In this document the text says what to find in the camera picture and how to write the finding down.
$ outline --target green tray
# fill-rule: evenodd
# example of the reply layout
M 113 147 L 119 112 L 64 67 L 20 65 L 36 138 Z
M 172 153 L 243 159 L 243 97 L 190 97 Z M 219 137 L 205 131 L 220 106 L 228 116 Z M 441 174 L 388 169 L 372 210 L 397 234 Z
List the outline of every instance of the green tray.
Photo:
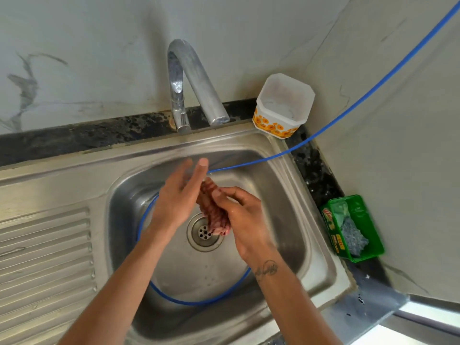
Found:
M 331 204 L 343 201 L 347 203 L 350 217 L 355 222 L 356 227 L 361 231 L 364 237 L 369 240 L 369 243 L 361 252 L 360 257 L 354 257 L 348 251 L 345 239 L 342 236 L 342 231 L 337 225 L 337 220 L 331 209 Z M 366 205 L 364 204 L 361 196 L 352 195 L 329 200 L 325 206 L 321 207 L 321 214 L 328 227 L 328 234 L 332 246 L 338 256 L 357 263 L 359 261 L 374 258 L 385 253 L 383 244 L 380 241 L 380 237 L 375 230 L 368 209 L 366 208 Z

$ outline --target chrome faucet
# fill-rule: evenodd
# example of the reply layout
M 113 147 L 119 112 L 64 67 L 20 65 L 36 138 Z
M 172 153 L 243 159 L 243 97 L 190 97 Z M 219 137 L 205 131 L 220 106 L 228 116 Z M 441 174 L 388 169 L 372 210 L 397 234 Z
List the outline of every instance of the chrome faucet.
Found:
M 191 131 L 184 104 L 184 73 L 189 79 L 209 125 L 218 126 L 230 121 L 203 64 L 187 41 L 176 39 L 169 44 L 168 72 L 171 110 L 179 133 Z

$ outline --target flower pattern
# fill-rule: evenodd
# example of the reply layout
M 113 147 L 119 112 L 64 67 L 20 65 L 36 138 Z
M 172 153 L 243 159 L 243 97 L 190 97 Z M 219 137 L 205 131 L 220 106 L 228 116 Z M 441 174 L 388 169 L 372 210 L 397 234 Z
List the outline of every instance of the flower pattern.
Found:
M 298 127 L 295 127 L 295 128 L 291 128 L 291 129 L 285 131 L 284 127 L 282 125 L 280 125 L 279 123 L 277 123 L 277 122 L 273 122 L 272 124 L 270 124 L 270 121 L 266 117 L 263 117 L 263 116 L 258 114 L 257 108 L 256 108 L 256 110 L 254 112 L 253 122 L 256 125 L 256 127 L 260 128 L 260 129 L 262 129 L 262 130 L 264 130 L 264 131 L 266 131 L 268 133 L 272 133 L 275 136 L 281 137 L 281 138 L 290 137 L 298 128 Z

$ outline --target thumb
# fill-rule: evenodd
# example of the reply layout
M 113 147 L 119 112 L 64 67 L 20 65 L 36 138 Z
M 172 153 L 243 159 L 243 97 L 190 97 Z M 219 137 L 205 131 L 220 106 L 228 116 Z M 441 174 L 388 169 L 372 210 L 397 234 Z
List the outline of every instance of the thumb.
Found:
M 225 209 L 227 212 L 231 212 L 232 210 L 240 207 L 241 205 L 231 201 L 225 193 L 223 193 L 220 189 L 216 189 L 211 193 L 214 202 L 222 209 Z

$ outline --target raw meat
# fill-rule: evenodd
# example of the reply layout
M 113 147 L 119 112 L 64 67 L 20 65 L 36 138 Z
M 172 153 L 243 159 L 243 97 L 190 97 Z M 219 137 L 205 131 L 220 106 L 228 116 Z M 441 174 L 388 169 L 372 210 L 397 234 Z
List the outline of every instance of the raw meat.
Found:
M 196 202 L 207 217 L 208 231 L 212 235 L 225 236 L 230 232 L 231 225 L 227 211 L 220 208 L 211 196 L 211 193 L 217 188 L 216 183 L 207 177 L 201 184 L 200 194 Z

